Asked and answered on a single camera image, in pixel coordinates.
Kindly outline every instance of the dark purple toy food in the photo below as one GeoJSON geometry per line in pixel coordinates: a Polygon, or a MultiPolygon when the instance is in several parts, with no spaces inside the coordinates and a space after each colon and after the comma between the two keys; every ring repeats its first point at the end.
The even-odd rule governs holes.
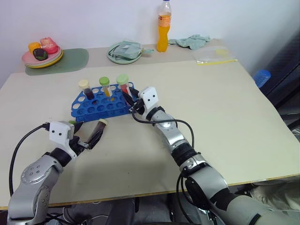
{"type": "Polygon", "coordinates": [[[35,50],[33,50],[33,55],[34,58],[40,61],[46,60],[48,58],[47,52],[41,48],[36,48],[35,50]]]}

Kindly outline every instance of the towel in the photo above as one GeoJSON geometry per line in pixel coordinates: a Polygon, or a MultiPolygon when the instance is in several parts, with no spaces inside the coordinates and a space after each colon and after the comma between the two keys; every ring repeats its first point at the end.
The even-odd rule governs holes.
{"type": "Polygon", "coordinates": [[[203,47],[206,42],[210,42],[210,37],[202,37],[199,34],[194,34],[188,38],[183,39],[170,39],[168,41],[169,45],[178,45],[181,47],[189,47],[191,50],[195,50],[203,47]]]}

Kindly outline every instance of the stacked plates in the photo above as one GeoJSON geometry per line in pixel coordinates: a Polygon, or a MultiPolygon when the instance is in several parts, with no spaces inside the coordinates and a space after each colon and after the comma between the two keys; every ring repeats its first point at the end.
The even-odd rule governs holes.
{"type": "Polygon", "coordinates": [[[22,61],[25,63],[25,66],[30,68],[44,68],[58,62],[62,58],[63,53],[63,50],[58,47],[58,51],[56,53],[49,54],[46,60],[39,61],[28,51],[22,56],[22,61]]]}

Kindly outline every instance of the blue object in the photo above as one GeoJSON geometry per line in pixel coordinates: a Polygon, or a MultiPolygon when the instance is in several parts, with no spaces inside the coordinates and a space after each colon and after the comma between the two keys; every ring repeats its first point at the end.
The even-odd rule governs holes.
{"type": "Polygon", "coordinates": [[[76,122],[87,122],[129,114],[130,106],[127,105],[122,90],[118,88],[117,84],[112,84],[111,88],[111,97],[105,96],[104,92],[101,91],[102,87],[92,88],[95,97],[91,100],[88,100],[81,91],[72,103],[71,108],[71,115],[76,118],[76,122]]]}
{"type": "Polygon", "coordinates": [[[258,86],[261,88],[269,79],[271,78],[271,74],[268,70],[261,69],[254,76],[253,79],[258,86]]]}

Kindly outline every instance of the yellow cap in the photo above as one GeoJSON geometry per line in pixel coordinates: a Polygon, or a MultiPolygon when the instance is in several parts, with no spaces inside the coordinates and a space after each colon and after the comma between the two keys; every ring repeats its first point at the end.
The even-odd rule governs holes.
{"type": "Polygon", "coordinates": [[[90,88],[90,84],[89,84],[89,81],[88,80],[80,80],[80,82],[78,82],[78,85],[80,88],[82,89],[86,89],[86,88],[90,88]]]}
{"type": "Polygon", "coordinates": [[[104,123],[104,124],[108,124],[108,121],[107,120],[104,120],[104,119],[99,119],[99,122],[102,122],[102,123],[104,123]]]}

